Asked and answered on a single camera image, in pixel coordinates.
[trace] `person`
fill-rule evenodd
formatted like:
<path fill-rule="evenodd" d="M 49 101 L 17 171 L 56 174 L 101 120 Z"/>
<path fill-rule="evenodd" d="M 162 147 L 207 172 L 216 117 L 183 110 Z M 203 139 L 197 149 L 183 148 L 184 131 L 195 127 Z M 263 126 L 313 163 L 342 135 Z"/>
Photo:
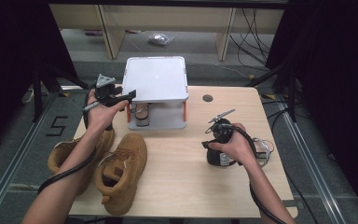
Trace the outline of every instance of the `person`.
<path fill-rule="evenodd" d="M 245 127 L 240 123 L 233 123 L 233 125 L 246 131 Z M 240 133 L 234 131 L 231 139 L 227 143 L 220 144 L 213 142 L 209 144 L 209 147 L 223 151 L 232 160 L 242 163 L 249 176 L 249 181 L 255 192 L 255 196 L 261 204 L 263 204 L 272 215 L 283 222 L 295 223 L 294 219 L 283 205 L 279 195 L 270 184 L 266 174 L 261 169 L 260 164 L 251 150 L 249 142 Z M 275 223 L 261 211 L 260 216 L 262 223 Z"/>
<path fill-rule="evenodd" d="M 95 102 L 95 91 L 89 93 L 89 104 Z M 61 166 L 59 173 L 73 168 L 84 161 L 94 149 L 100 135 L 111 123 L 115 114 L 123 109 L 129 102 L 122 101 L 112 107 L 97 105 L 89 111 L 89 127 L 80 142 Z M 240 123 L 233 123 L 245 131 Z M 234 131 L 231 139 L 225 143 L 210 143 L 209 147 L 225 152 L 232 160 L 239 161 L 245 168 L 251 185 L 258 200 L 275 217 L 285 223 L 295 223 L 279 195 L 270 184 L 267 176 L 261 169 L 247 140 L 238 132 Z M 75 200 L 79 183 L 84 174 L 84 169 L 68 175 L 66 178 L 46 187 L 28 208 L 22 223 L 64 223 L 72 204 Z M 263 212 L 260 212 L 263 223 L 273 223 Z"/>
<path fill-rule="evenodd" d="M 90 91 L 88 103 L 95 101 L 95 91 Z M 94 150 L 105 128 L 112 123 L 115 114 L 128 103 L 128 101 L 121 101 L 111 107 L 97 105 L 92 108 L 89 111 L 88 129 L 57 174 L 85 161 Z M 83 174 L 84 169 L 80 169 L 43 189 L 28 208 L 22 223 L 64 223 L 75 200 L 76 187 L 80 186 Z"/>

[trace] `suede boot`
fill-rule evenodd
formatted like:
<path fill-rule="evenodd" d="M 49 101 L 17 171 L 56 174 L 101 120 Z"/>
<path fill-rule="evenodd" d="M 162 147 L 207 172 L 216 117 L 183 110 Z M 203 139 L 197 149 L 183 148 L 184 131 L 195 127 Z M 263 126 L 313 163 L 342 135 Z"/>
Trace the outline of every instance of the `suede boot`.
<path fill-rule="evenodd" d="M 120 216 L 130 210 L 146 161 L 146 143 L 137 133 L 125 135 L 114 152 L 104 155 L 94 180 L 108 213 Z"/>
<path fill-rule="evenodd" d="M 53 174 L 56 174 L 58 172 L 61 165 L 65 162 L 66 158 L 68 158 L 69 154 L 71 154 L 72 150 L 75 148 L 80 139 L 81 137 L 60 142 L 51 150 L 51 153 L 48 157 L 48 168 Z M 94 149 L 96 150 L 94 158 L 86 167 L 83 168 L 86 169 L 86 173 L 80 183 L 76 195 L 82 194 L 87 189 L 94 173 L 95 167 L 98 165 L 98 162 L 103 158 L 103 155 L 110 150 L 114 140 L 114 129 L 103 132 L 100 137 L 100 140 L 97 143 L 97 146 Z"/>

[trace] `wooden table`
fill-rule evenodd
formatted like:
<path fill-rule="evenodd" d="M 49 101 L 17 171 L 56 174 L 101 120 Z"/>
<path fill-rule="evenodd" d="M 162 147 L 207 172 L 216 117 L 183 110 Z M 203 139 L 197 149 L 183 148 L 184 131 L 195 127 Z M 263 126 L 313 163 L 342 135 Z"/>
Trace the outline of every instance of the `wooden table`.
<path fill-rule="evenodd" d="M 117 113 L 113 126 L 117 136 L 111 150 L 117 148 L 126 133 L 139 133 L 146 141 L 148 157 L 129 217 L 260 217 L 249 192 L 249 179 L 242 166 L 227 168 L 210 165 L 201 142 L 212 140 L 205 131 L 209 119 L 235 108 L 227 119 L 241 122 L 252 137 L 269 140 L 275 146 L 269 124 L 254 88 L 188 87 L 187 123 L 183 130 L 130 131 L 126 113 Z M 204 102 L 210 94 L 213 100 Z M 85 132 L 80 122 L 75 138 Z M 264 167 L 281 199 L 293 201 L 278 150 Z M 71 215 L 110 216 L 101 204 L 102 194 L 90 183 L 78 196 Z M 296 207 L 288 207 L 297 216 Z"/>

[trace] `forearm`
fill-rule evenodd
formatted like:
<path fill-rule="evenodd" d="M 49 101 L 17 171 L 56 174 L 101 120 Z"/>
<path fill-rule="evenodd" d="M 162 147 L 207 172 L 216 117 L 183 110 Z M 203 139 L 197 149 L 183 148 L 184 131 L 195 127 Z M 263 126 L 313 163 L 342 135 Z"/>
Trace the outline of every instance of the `forearm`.
<path fill-rule="evenodd" d="M 72 153 L 61 166 L 59 173 L 65 172 L 82 161 L 85 161 L 94 150 L 100 131 L 88 130 L 76 145 Z M 36 197 L 28 209 L 23 223 L 63 223 L 72 207 L 77 188 L 79 187 L 84 169 L 68 175 L 47 186 Z"/>
<path fill-rule="evenodd" d="M 285 223 L 295 223 L 258 162 L 256 160 L 250 160 L 244 161 L 243 164 L 245 164 L 244 167 L 248 173 L 252 189 L 261 204 L 263 204 L 271 214 Z M 261 211 L 260 214 L 263 223 L 270 223 L 272 221 Z"/>

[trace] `white lid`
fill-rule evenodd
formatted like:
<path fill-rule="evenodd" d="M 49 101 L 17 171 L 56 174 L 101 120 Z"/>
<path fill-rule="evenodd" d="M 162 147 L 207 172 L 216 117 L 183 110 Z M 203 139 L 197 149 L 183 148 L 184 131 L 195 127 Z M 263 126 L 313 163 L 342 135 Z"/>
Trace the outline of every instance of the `white lid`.
<path fill-rule="evenodd" d="M 188 98 L 185 59 L 179 56 L 129 58 L 123 94 L 134 90 L 134 103 L 185 101 Z"/>

